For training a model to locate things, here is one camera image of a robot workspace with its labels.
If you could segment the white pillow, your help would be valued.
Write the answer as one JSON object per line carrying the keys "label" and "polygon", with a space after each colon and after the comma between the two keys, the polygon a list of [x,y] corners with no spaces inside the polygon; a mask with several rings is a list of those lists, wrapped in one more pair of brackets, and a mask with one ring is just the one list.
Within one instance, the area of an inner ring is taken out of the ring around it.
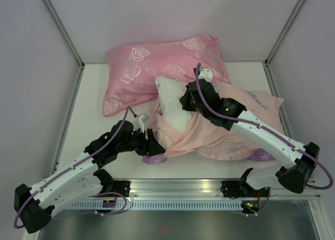
{"label": "white pillow", "polygon": [[157,77],[155,84],[163,119],[180,133],[185,133],[189,122],[194,117],[192,112],[183,110],[180,103],[180,98],[186,93],[186,86],[165,77]]}

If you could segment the purple Elsa pillowcase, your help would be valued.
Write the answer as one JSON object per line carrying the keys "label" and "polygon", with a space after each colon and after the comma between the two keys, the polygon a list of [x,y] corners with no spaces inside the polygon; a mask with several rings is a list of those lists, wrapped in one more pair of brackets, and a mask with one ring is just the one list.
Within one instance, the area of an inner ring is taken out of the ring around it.
{"label": "purple Elsa pillowcase", "polygon": [[[219,83],[214,86],[220,97],[231,97],[246,106],[256,117],[273,128],[279,127],[278,105],[272,95],[263,91],[245,91],[230,84]],[[169,157],[196,152],[202,157],[214,160],[272,161],[275,158],[252,141],[224,128],[213,125],[199,113],[187,126],[185,133],[169,125],[162,117],[159,98],[149,112],[147,125],[153,129],[156,140],[165,149],[157,156],[144,156],[147,164],[164,163]]]}

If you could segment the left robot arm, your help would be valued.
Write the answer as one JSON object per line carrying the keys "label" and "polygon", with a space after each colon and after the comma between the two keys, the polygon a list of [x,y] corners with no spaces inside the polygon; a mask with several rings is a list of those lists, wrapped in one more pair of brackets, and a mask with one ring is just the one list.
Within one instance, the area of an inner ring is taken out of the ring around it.
{"label": "left robot arm", "polygon": [[14,191],[16,229],[35,233],[53,217],[75,202],[88,197],[113,193],[114,180],[104,167],[119,153],[135,152],[139,156],[157,156],[165,149],[154,137],[153,130],[135,129],[122,120],[111,131],[92,141],[70,164],[31,186],[19,185]]}

